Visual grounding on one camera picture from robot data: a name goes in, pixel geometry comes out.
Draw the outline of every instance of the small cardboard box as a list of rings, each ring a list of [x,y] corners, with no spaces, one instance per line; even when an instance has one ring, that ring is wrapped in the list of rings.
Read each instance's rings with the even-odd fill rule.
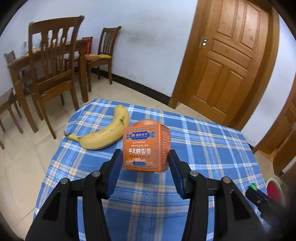
[[[130,126],[123,131],[123,168],[161,172],[168,169],[170,129],[163,124]]]

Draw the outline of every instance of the blue plaid tablecloth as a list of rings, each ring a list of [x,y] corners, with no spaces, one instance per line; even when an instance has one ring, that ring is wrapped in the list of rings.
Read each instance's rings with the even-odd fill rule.
[[[171,148],[192,170],[218,180],[228,176],[243,193],[250,183],[266,193],[262,174],[247,141],[240,131],[225,126],[142,106],[95,99],[71,117],[65,131],[82,136],[107,126],[118,104],[129,111],[130,125],[142,119],[153,119],[170,128]],[[76,180],[99,170],[116,148],[122,149],[122,140],[101,150],[86,150],[78,142],[64,137],[41,185],[34,216],[63,177]],[[122,169],[114,194],[109,200],[103,200],[113,241],[179,241],[188,205],[189,201],[177,194],[170,170],[158,174]],[[209,197],[207,240],[213,239],[213,220],[214,199]],[[78,227],[80,239],[86,240],[81,198],[78,199]]]

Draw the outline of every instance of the wooden stool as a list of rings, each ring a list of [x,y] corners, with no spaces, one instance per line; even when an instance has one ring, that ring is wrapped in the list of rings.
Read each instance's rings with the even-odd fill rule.
[[[9,111],[9,114],[13,120],[13,122],[15,123],[15,125],[17,126],[19,132],[21,134],[23,134],[23,130],[20,127],[19,123],[17,122],[15,115],[13,114],[12,110],[11,110],[11,104],[13,103],[15,106],[15,109],[17,110],[17,113],[19,115],[20,118],[22,118],[22,115],[17,107],[17,103],[16,103],[16,95],[13,94],[12,92],[13,88],[9,89],[8,91],[6,91],[1,97],[0,97],[0,114],[2,114],[5,110]],[[4,126],[0,120],[0,126],[2,128],[3,131],[5,131]],[[0,141],[0,146],[2,149],[4,149],[4,145],[3,143]]]

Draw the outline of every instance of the yellow banana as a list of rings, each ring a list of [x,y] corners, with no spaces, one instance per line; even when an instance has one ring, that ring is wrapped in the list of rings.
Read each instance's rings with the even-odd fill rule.
[[[97,150],[107,147],[118,141],[123,136],[123,128],[129,124],[129,114],[123,105],[114,108],[113,121],[105,128],[89,133],[82,137],[74,134],[66,134],[69,139],[77,141],[86,149]]]

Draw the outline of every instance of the metal bolt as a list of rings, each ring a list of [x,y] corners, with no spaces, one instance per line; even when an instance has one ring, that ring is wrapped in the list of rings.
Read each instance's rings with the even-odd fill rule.
[[[196,177],[198,175],[198,172],[197,171],[190,171],[189,174],[193,177]]]
[[[68,182],[68,179],[67,178],[63,178],[62,180],[61,180],[61,184],[66,184]]]
[[[91,174],[93,177],[98,177],[99,175],[101,175],[100,171],[94,171]]]
[[[223,182],[230,183],[231,179],[229,177],[223,177]]]

